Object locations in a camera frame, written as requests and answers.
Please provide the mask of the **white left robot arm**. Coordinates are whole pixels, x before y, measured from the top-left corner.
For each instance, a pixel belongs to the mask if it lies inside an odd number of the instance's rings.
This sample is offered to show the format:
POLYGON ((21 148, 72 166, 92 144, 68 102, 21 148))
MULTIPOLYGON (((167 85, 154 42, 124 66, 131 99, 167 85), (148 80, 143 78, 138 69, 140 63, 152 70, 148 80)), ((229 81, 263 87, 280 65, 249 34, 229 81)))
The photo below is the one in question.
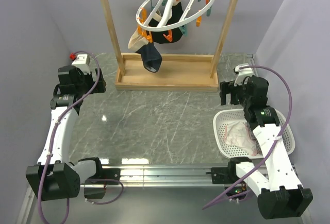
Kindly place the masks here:
POLYGON ((106 91, 101 69, 96 68, 95 72, 94 79, 91 72, 73 65, 58 69, 59 82, 50 102, 51 125, 46 143, 36 165, 26 170, 26 179, 39 202, 75 198, 86 181, 119 184, 117 177, 105 177, 98 157, 80 159, 76 165, 69 162, 72 132, 84 99, 106 91))

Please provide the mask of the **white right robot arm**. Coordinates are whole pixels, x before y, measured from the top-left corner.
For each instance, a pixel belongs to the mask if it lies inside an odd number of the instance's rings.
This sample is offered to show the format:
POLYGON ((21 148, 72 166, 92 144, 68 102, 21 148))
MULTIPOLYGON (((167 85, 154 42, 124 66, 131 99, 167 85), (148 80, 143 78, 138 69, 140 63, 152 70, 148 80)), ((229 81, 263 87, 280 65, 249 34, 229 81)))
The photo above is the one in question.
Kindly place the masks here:
POLYGON ((263 155, 268 177, 264 177, 247 157, 230 159, 228 178, 245 182, 257 196, 257 205, 264 219, 300 217, 313 200, 311 189, 304 188, 289 160, 280 131, 277 112, 267 104, 269 83, 261 77, 244 77, 241 84, 220 83, 221 104, 230 95, 233 105, 241 105, 263 155))

